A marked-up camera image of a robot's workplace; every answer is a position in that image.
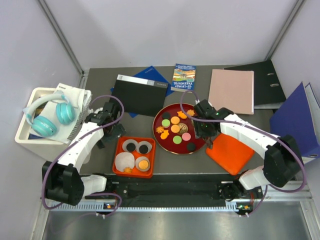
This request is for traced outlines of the metal tongs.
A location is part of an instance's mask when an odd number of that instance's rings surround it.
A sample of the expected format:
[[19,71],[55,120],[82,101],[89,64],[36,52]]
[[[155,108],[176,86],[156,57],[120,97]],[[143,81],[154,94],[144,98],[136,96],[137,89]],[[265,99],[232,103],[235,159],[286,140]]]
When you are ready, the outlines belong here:
[[194,127],[194,131],[196,132],[198,130],[198,124],[197,121],[195,121],[194,119],[191,120],[192,121],[192,125]]

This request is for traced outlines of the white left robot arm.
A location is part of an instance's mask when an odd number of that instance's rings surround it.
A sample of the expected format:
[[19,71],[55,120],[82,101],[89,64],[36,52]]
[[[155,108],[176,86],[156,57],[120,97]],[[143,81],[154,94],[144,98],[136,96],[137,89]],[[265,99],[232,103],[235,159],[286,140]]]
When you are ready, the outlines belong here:
[[96,143],[113,130],[124,112],[122,102],[117,100],[106,102],[97,113],[89,113],[71,144],[52,163],[42,166],[41,200],[46,209],[51,209],[46,199],[76,206],[86,196],[100,195],[106,199],[113,194],[114,187],[107,182],[107,177],[80,176],[80,170]]

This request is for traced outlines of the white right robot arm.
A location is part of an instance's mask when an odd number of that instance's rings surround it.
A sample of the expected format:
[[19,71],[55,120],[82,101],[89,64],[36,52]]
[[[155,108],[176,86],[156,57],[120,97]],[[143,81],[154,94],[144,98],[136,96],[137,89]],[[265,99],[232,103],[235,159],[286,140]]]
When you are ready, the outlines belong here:
[[306,173],[291,135],[263,131],[225,107],[216,110],[206,99],[196,99],[193,109],[196,137],[206,142],[209,156],[228,173],[238,174],[253,154],[263,158],[263,165],[240,174],[233,185],[237,197],[245,198],[252,189],[268,185],[281,192],[297,173]]

